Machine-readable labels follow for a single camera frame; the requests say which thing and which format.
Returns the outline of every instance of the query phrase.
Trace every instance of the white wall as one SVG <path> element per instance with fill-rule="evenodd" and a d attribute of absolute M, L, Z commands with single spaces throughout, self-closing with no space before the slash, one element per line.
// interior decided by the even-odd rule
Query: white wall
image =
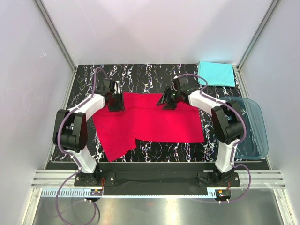
<path fill-rule="evenodd" d="M 43 0 L 75 64 L 237 64 L 271 0 Z"/>
<path fill-rule="evenodd" d="M 20 224 L 71 70 L 32 0 L 0 2 L 0 224 Z"/>
<path fill-rule="evenodd" d="M 281 1 L 242 68 L 251 98 L 262 108 L 274 169 L 283 174 L 300 222 L 300 1 Z"/>

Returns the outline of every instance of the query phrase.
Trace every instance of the stainless steel surface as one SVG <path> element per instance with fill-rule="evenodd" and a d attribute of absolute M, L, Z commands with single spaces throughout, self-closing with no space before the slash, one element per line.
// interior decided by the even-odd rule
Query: stainless steel surface
<path fill-rule="evenodd" d="M 234 190 L 233 197 L 242 194 Z M 61 198 L 64 211 L 78 198 Z M 34 225 L 62 225 L 56 216 L 55 198 L 40 198 Z M 242 201 L 208 204 L 197 199 L 100 199 L 98 225 L 283 225 L 272 190 L 250 190 Z M 86 202 L 67 210 L 63 217 L 74 224 L 84 224 L 92 217 L 93 206 Z"/>
<path fill-rule="evenodd" d="M 42 0 L 33 0 L 38 8 L 38 10 L 40 11 L 44 21 L 46 22 L 47 27 L 49 28 L 51 34 L 53 35 L 54 40 L 56 41 L 58 47 L 61 50 L 61 53 L 63 54 L 63 56 L 65 57 L 66 61 L 68 62 L 71 70 L 74 72 L 76 70 L 76 65 L 73 62 L 70 54 L 68 53 L 64 43 L 62 42 L 54 24 L 53 21 L 51 20 L 49 13 L 47 11 L 47 9 L 45 8 L 43 1 Z"/>
<path fill-rule="evenodd" d="M 73 170 L 37 170 L 32 188 L 59 188 L 62 182 L 71 176 Z M 240 177 L 241 187 L 232 187 L 233 189 L 245 188 L 248 185 L 248 172 L 244 170 L 237 171 Z M 282 180 L 281 173 L 278 170 L 251 170 L 251 189 L 283 189 L 285 184 Z M 71 178 L 64 188 L 82 188 L 74 187 L 74 178 Z"/>
<path fill-rule="evenodd" d="M 265 26 L 267 25 L 269 19 L 271 18 L 272 14 L 274 13 L 276 7 L 278 6 L 279 2 L 281 0 L 273 0 L 266 12 L 266 14 L 264 15 L 261 23 L 259 24 L 255 34 L 253 35 L 245 53 L 243 54 L 240 62 L 238 63 L 238 68 L 241 69 L 246 61 L 246 59 L 248 58 L 248 55 L 251 53 L 251 50 L 253 49 L 255 43 L 257 42 L 260 34 L 262 33 L 262 31 L 264 30 Z"/>

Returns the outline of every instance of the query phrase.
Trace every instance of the black mounting plate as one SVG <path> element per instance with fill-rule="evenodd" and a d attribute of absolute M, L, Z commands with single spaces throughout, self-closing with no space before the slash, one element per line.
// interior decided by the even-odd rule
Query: black mounting plate
<path fill-rule="evenodd" d="M 228 187 L 228 181 L 230 181 L 231 187 L 240 187 L 240 178 L 237 172 L 233 172 L 232 176 L 228 178 L 228 181 L 220 184 L 217 184 L 215 181 L 208 184 L 200 179 L 200 177 L 206 178 L 209 175 L 209 173 L 212 172 L 198 172 L 198 180 L 200 187 Z"/>
<path fill-rule="evenodd" d="M 104 186 L 105 187 L 114 186 L 115 180 L 116 180 L 116 173 L 114 171 L 100 172 L 100 177 L 104 178 L 104 180 L 105 180 Z M 101 182 L 97 182 L 95 184 L 91 183 L 90 179 L 85 178 L 85 177 L 81 176 L 80 174 L 77 174 L 75 177 L 74 186 L 81 186 L 81 187 L 97 186 L 97 187 L 100 187 L 100 186 L 102 186 L 102 183 Z"/>

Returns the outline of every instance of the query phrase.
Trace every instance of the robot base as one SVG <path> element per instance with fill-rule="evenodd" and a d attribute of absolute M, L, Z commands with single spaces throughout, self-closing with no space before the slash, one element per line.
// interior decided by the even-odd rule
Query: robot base
<path fill-rule="evenodd" d="M 112 171 L 100 171 L 99 172 L 99 179 L 93 179 L 90 176 L 86 176 L 84 173 L 79 173 L 75 177 L 74 186 L 106 186 L 106 187 L 112 187 L 115 184 L 115 177 L 116 173 Z"/>
<path fill-rule="evenodd" d="M 228 187 L 228 182 L 230 181 L 231 187 L 240 187 L 240 178 L 237 172 L 233 172 L 231 176 L 227 177 L 223 181 L 217 182 L 212 179 L 213 172 L 199 172 L 198 180 L 200 187 Z"/>

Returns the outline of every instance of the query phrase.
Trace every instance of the metal floor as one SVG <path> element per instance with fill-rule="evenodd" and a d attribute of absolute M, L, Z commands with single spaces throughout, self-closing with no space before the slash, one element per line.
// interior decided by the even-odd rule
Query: metal floor
<path fill-rule="evenodd" d="M 232 199 L 242 194 L 232 190 Z M 73 224 L 87 223 L 93 213 L 92 205 L 70 205 L 79 198 L 60 198 L 63 217 Z M 94 225 L 283 225 L 274 192 L 251 189 L 244 199 L 230 204 L 202 203 L 197 199 L 138 199 L 103 198 L 97 201 L 101 219 Z M 62 225 L 57 216 L 55 198 L 41 197 L 34 225 Z"/>

